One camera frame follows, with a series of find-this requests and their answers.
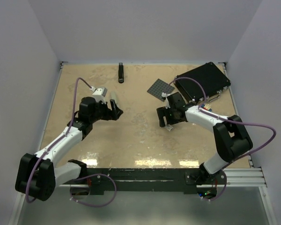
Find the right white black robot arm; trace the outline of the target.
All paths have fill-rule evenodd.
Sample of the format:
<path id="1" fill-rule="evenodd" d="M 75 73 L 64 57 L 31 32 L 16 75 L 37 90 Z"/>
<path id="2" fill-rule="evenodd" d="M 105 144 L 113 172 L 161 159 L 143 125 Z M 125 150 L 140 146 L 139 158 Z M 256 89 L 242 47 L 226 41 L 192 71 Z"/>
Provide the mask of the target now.
<path id="1" fill-rule="evenodd" d="M 216 153 L 200 165 L 197 182 L 210 184 L 220 170 L 253 148 L 252 140 L 239 116 L 221 116 L 192 103 L 187 104 L 178 92 L 162 93 L 162 98 L 166 106 L 156 110 L 160 127 L 189 122 L 214 135 Z"/>

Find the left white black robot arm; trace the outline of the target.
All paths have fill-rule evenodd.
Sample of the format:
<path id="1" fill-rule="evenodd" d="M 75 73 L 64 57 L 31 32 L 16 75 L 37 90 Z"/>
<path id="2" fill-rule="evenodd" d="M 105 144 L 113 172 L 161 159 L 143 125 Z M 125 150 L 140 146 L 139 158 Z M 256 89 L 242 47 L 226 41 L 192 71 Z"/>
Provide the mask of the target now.
<path id="1" fill-rule="evenodd" d="M 72 112 L 72 118 L 64 131 L 50 144 L 36 152 L 22 156 L 15 182 L 15 190 L 35 200 L 46 201 L 55 188 L 68 181 L 84 183 L 88 178 L 85 163 L 71 159 L 65 165 L 56 164 L 92 131 L 99 120 L 118 120 L 123 111 L 115 99 L 109 103 L 84 97 L 79 110 Z"/>

